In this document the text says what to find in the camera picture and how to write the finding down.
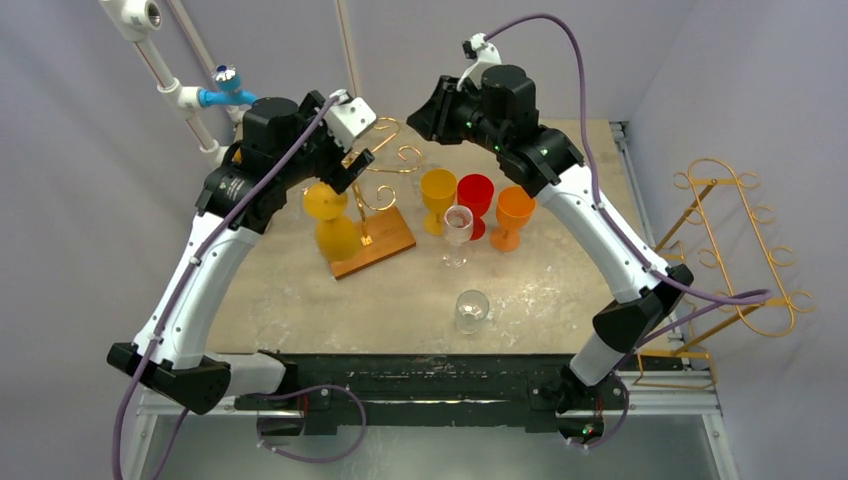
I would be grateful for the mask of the red plastic goblet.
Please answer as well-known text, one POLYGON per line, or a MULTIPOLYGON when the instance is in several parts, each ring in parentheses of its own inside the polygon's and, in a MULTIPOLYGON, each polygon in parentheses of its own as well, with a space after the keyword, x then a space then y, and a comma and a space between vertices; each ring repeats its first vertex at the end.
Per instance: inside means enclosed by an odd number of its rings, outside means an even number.
POLYGON ((482 174, 468 174, 458 182, 457 202, 467 207, 473 216, 471 241, 479 240, 486 231, 483 216, 491 206, 494 193, 493 182, 482 174))

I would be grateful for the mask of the ribbed clear wine glass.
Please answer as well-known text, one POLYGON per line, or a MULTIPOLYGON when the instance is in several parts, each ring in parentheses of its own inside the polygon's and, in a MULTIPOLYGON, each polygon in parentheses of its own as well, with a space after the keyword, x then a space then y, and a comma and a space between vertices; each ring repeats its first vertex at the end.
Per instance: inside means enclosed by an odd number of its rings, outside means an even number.
POLYGON ((468 207, 451 206, 443 217, 444 238, 449 247, 443 256, 443 263, 450 268, 458 268, 465 264, 466 257, 462 246, 471 239, 474 227, 474 216, 468 207))

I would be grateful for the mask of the gold wire wine glass rack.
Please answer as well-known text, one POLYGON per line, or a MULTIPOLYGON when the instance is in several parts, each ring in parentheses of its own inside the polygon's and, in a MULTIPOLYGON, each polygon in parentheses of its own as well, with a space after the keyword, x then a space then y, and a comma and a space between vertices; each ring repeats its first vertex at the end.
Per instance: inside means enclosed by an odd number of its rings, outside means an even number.
MULTIPOLYGON (((379 117, 374 129, 389 132, 388 136, 380 140, 375 146, 368 147, 371 153, 376 156, 376 153, 398 136, 401 131, 401 125, 392 117, 379 117)), ((376 173, 398 175, 414 173, 423 166, 424 156, 418 148, 410 145, 402 145, 396 153, 403 162, 409 160, 404 153, 407 151, 411 151, 416 155, 415 163, 412 166, 372 166, 368 167, 368 170, 376 173)), ((359 229, 362 248, 349 259, 329 263, 335 280, 342 280, 382 261, 409 251, 417 245, 414 234, 396 206, 398 195, 391 186, 380 185, 377 187, 376 199, 378 201, 382 200, 383 194, 391 195, 389 203, 385 206, 372 206, 369 204, 357 183, 351 186, 351 191, 360 218, 360 221, 354 223, 354 226, 359 229)))

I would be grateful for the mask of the yellow plastic goblet front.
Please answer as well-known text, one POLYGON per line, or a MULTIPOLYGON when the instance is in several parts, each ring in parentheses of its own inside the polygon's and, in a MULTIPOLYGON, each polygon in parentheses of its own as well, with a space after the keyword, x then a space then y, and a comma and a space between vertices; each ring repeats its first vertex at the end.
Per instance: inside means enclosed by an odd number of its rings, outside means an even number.
POLYGON ((316 244, 329 263, 350 259, 363 248, 358 228, 345 214, 348 203, 346 192, 337 193, 323 182, 310 186, 303 197, 306 213, 316 220, 316 244))

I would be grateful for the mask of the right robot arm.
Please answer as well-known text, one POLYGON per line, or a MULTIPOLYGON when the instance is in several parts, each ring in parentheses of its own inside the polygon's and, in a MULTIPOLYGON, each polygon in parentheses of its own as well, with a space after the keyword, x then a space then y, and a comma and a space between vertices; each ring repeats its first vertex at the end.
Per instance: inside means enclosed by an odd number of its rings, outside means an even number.
POLYGON ((593 174, 575 144, 539 121, 536 85, 515 65, 486 69, 478 82, 441 76, 430 98, 407 117, 423 139, 464 141, 495 154, 500 170, 570 231, 601 272, 613 300, 592 320, 594 332, 563 370, 561 392, 576 407, 596 399, 602 382, 662 320, 694 281, 669 265, 627 225, 617 235, 591 196, 593 174))

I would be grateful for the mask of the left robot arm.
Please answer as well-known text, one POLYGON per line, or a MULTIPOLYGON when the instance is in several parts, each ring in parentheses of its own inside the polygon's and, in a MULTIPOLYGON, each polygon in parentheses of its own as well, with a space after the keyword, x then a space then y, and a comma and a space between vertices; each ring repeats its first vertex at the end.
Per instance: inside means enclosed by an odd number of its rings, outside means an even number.
POLYGON ((205 414, 223 398, 259 394, 272 408, 297 399, 298 382, 267 353, 214 354, 206 344, 239 267, 287 202, 317 179, 341 194, 373 161, 354 143, 376 123, 373 109, 345 90, 301 101, 256 100, 241 136, 204 180, 178 266, 145 326, 113 344, 110 366, 189 411, 205 414))

